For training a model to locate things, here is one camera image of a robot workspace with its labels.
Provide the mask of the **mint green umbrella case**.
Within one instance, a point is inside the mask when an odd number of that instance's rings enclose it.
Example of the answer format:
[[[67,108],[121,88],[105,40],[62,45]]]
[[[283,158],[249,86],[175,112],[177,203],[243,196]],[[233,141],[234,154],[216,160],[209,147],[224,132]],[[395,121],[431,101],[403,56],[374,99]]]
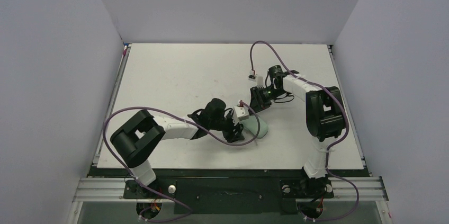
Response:
[[[257,139],[262,139],[268,133],[268,125],[261,118],[250,116],[248,119],[243,120],[241,124],[246,131],[253,136],[257,136]]]

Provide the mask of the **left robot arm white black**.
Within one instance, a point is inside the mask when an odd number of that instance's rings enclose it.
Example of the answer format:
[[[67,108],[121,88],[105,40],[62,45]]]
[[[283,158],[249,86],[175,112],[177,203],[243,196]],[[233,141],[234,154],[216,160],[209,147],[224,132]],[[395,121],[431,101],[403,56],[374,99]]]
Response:
[[[225,142],[231,144],[244,139],[241,122],[248,117],[249,112],[242,104],[226,107],[225,102],[218,98],[180,119],[155,117],[142,109],[110,136],[110,142],[131,175],[140,183],[149,185],[156,180],[149,156],[162,140],[194,140],[213,130],[222,132]]]

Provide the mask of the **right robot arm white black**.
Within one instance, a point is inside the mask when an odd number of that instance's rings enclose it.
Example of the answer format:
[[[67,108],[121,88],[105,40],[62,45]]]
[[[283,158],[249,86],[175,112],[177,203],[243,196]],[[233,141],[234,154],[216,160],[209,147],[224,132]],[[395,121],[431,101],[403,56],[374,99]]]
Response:
[[[337,86],[321,88],[303,78],[296,70],[283,71],[276,65],[267,71],[271,84],[250,88],[250,107],[255,112],[268,109],[282,95],[294,96],[305,104],[306,126],[315,137],[314,150],[303,166],[308,178],[322,178],[327,175],[330,138],[338,138],[346,129],[344,106]]]

